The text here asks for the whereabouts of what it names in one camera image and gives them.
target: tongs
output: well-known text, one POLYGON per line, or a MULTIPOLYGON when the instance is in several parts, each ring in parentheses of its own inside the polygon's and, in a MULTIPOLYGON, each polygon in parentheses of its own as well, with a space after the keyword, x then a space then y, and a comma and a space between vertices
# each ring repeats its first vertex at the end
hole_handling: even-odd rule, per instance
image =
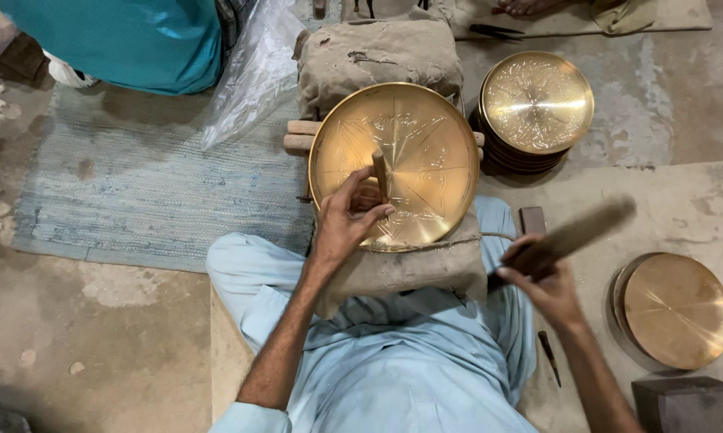
POLYGON ((503 41, 523 41, 524 40, 522 38, 518 38, 516 36, 509 36, 508 34, 504 34, 504 33, 525 34, 524 32, 520 32, 519 30, 514 30, 513 28, 497 27, 495 25, 487 25, 487 24, 471 24, 469 26, 469 30, 472 32, 479 33, 479 34, 484 34, 485 36, 491 36, 493 38, 498 38, 503 41))

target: light blue clothing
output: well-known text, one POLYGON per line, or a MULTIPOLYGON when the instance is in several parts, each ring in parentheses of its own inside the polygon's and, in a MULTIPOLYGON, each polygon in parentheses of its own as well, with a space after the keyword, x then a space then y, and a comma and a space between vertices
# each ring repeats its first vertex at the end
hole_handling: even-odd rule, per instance
POLYGON ((176 95, 220 73, 214 0, 0 0, 0 9, 43 49, 109 83, 176 95))
MULTIPOLYGON (((508 205, 488 197, 475 205, 482 231, 516 236, 508 205)), ((509 244, 482 239, 488 272, 509 244)), ((210 249, 214 287, 255 353, 304 259, 240 233, 210 249)), ((233 403, 211 431, 535 431, 514 409, 534 369, 531 305, 515 286, 491 293, 486 306, 433 287, 354 297, 332 320, 314 316, 286 412, 233 403)))

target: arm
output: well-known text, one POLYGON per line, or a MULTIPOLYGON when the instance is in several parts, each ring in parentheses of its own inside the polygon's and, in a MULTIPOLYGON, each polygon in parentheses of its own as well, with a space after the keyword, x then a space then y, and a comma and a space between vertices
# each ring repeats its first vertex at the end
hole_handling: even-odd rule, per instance
MULTIPOLYGON (((501 260, 512 257, 521 246, 539 239, 540 236, 522 237, 501 260)), ((570 263, 559 261, 551 275, 535 283, 508 267, 502 267, 497 272, 500 277, 524 290, 555 329, 576 379, 589 428, 606 433, 642 432, 583 317, 570 263)))
POLYGON ((314 250, 303 265, 284 313, 254 359, 236 401, 285 411, 295 383, 305 336, 321 289, 348 259, 366 233, 394 206, 380 204, 380 190, 362 184, 371 166, 353 172, 337 193, 321 202, 314 250))

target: foot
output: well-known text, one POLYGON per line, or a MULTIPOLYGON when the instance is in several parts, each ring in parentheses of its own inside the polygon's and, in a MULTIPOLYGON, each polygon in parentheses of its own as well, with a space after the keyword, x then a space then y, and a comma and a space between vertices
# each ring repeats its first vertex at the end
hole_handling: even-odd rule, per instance
POLYGON ((499 0, 498 6, 509 15, 532 15, 565 0, 499 0))

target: brass disc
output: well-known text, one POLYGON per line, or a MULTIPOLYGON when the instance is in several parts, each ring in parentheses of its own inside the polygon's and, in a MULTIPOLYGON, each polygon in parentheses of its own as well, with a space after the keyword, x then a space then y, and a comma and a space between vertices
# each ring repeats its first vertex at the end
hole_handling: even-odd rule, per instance
POLYGON ((524 152, 549 154, 575 145, 594 115, 586 77, 558 55, 517 53, 485 77, 479 115, 498 137, 524 152))
POLYGON ((664 253, 642 262, 623 305, 640 347, 670 367, 701 368, 723 351, 722 284, 689 257, 664 253))
POLYGON ((479 181, 474 133, 440 94, 410 83, 372 85, 343 99, 316 133, 309 157, 311 193, 321 200, 380 149, 396 212, 366 244, 373 251, 410 251, 437 241, 471 206, 479 181))

